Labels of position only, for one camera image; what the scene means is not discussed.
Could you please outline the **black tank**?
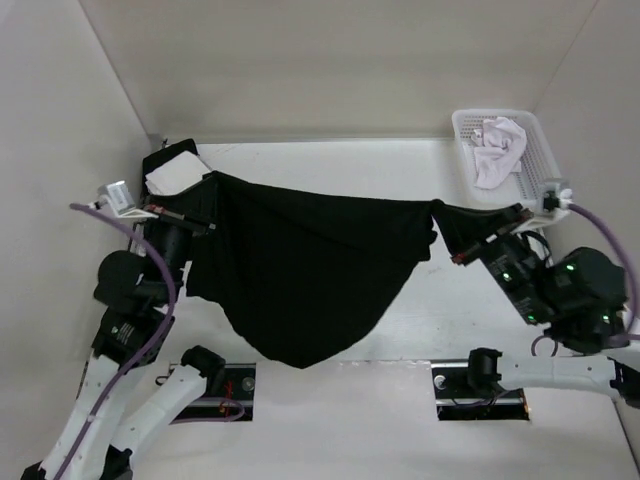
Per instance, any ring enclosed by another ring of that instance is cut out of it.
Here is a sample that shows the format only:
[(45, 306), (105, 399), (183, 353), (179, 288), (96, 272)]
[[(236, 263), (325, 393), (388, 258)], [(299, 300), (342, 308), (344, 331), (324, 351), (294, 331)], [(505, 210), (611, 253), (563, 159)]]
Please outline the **black tank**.
[(439, 200), (314, 194), (221, 172), (198, 192), (215, 228), (195, 245), (188, 294), (219, 304), (261, 355), (298, 369), (363, 339), (455, 214)]
[(142, 160), (142, 176), (145, 177), (147, 174), (153, 172), (184, 152), (190, 152), (196, 156), (199, 155), (196, 142), (193, 139), (186, 139), (164, 146), (160, 150), (145, 157)]

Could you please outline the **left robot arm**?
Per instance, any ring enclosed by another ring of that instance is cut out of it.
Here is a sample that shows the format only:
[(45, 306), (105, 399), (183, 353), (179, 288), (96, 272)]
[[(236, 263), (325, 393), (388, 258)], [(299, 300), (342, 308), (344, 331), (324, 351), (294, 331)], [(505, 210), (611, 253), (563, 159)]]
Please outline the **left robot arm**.
[(94, 297), (106, 311), (72, 413), (50, 453), (22, 476), (130, 479), (141, 454), (189, 403), (214, 398), (224, 387), (224, 360), (195, 346), (149, 400), (123, 416), (174, 324), (193, 237), (209, 226), (137, 205), (123, 181), (101, 186), (92, 203), (70, 207), (124, 233), (137, 248), (101, 262)]

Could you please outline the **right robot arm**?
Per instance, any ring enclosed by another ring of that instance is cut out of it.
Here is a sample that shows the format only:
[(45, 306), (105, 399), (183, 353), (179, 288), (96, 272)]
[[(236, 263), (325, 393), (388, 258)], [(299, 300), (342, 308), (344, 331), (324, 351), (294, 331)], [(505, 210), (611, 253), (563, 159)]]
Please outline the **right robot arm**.
[(513, 358), (476, 348), (469, 354), (464, 384), (490, 399), (522, 388), (549, 388), (599, 393), (637, 408), (639, 282), (633, 265), (601, 218), (570, 200), (552, 204), (587, 219), (618, 260), (578, 247), (548, 265), (516, 232), (533, 217), (519, 204), (492, 211), (455, 207), (454, 222), (440, 226), (454, 264), (481, 262), (522, 320), (542, 327), (542, 338), (572, 353)]

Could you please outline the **folded white tank top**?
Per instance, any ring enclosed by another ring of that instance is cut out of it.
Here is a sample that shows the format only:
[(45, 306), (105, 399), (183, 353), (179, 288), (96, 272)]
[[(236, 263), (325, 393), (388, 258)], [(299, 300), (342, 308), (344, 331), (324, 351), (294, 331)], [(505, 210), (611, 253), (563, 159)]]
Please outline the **folded white tank top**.
[(200, 157), (185, 151), (145, 175), (144, 186), (152, 195), (178, 195), (211, 172)]

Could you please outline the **folded black tank top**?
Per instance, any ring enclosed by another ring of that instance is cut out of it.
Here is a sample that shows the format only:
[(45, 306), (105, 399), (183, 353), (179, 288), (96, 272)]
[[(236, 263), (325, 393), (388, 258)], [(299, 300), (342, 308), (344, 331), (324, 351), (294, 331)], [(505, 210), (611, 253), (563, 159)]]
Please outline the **folded black tank top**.
[(164, 146), (160, 150), (145, 157), (142, 160), (142, 176), (145, 177), (147, 174), (153, 172), (184, 152), (190, 152), (196, 156), (199, 155), (196, 142), (193, 139), (186, 139)]

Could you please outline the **crumpled white tank top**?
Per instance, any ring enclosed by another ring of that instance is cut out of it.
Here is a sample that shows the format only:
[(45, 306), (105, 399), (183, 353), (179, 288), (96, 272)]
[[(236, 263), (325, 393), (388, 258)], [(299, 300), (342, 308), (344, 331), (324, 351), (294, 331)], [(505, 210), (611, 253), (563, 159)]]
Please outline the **crumpled white tank top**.
[(477, 178), (475, 187), (498, 188), (512, 173), (522, 170), (521, 158), (527, 147), (526, 131), (506, 117), (484, 119), (471, 134)]

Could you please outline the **white perforated plastic basket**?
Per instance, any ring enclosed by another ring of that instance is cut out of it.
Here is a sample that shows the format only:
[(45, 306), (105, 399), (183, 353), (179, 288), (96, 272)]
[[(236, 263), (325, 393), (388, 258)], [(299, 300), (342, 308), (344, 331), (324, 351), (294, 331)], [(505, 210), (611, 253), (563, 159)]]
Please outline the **white perforated plastic basket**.
[(469, 205), (500, 209), (519, 203), (540, 211), (545, 184), (561, 177), (532, 113), (463, 109), (452, 114), (458, 166)]

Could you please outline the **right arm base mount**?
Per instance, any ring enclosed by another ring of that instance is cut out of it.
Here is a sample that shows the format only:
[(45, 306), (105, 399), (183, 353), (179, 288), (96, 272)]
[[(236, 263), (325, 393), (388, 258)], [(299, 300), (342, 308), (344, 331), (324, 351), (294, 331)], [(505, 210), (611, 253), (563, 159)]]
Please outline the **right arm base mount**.
[(477, 390), (468, 381), (465, 360), (431, 363), (435, 411), (439, 421), (529, 421), (522, 389)]

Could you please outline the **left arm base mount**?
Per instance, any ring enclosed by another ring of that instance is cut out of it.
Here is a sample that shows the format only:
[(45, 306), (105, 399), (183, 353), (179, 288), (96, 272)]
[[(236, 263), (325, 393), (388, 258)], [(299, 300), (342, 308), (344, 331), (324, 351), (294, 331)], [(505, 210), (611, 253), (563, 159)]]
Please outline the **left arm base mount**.
[(255, 363), (228, 364), (222, 379), (209, 382), (205, 393), (185, 407), (174, 423), (252, 421), (256, 372)]

